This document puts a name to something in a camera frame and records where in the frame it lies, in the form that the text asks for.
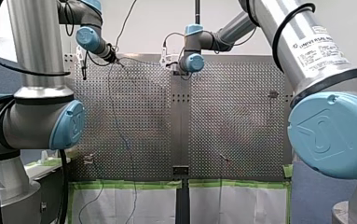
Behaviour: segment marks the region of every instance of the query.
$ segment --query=perforated metal panel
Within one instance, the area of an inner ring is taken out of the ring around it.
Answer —
[[[86,81],[76,66],[87,122],[73,179],[132,179],[130,155],[141,180],[173,179],[179,162],[189,165],[191,178],[283,179],[291,153],[283,147],[288,103],[271,57],[207,56],[204,71],[189,81],[155,66],[158,57],[138,58],[152,64],[124,61],[126,71],[89,65]],[[271,91],[278,97],[268,97]],[[93,165],[82,160],[89,154]]]
[[[89,64],[86,81],[76,66],[76,98],[87,121],[74,179],[172,178],[170,74],[152,64],[123,63],[124,69]],[[90,154],[95,162],[85,165],[82,157]]]
[[[245,59],[207,63],[192,78],[192,178],[283,178],[285,78],[273,63]]]

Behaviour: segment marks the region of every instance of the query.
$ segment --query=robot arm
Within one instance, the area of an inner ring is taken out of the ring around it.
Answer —
[[[112,45],[102,38],[103,18],[99,1],[69,0],[57,2],[57,5],[60,24],[81,26],[76,32],[76,41],[83,49],[109,63],[117,59]]]
[[[296,153],[325,175],[357,179],[357,67],[315,19],[313,4],[301,0],[241,0],[240,4],[248,14],[241,13],[217,34],[204,32],[200,25],[186,27],[181,70],[201,71],[202,49],[230,50],[232,45],[224,43],[234,43],[258,25],[295,92],[288,135]]]
[[[186,26],[184,55],[179,67],[184,72],[199,72],[204,67],[201,50],[231,51],[234,43],[255,28],[248,14],[241,12],[217,33],[204,31],[200,24]]]

